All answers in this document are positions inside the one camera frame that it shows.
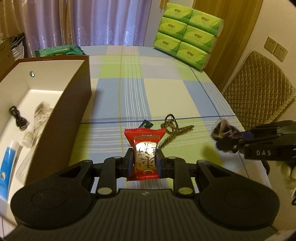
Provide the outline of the person left hand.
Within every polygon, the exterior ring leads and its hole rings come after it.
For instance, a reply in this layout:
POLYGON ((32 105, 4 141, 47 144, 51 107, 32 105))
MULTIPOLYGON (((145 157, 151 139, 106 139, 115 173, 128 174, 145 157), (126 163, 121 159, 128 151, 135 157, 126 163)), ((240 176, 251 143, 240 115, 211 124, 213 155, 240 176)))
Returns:
POLYGON ((284 179, 286 190, 291 196, 291 205, 295 206, 295 160, 276 161, 276 166, 280 168, 280 173, 284 179))

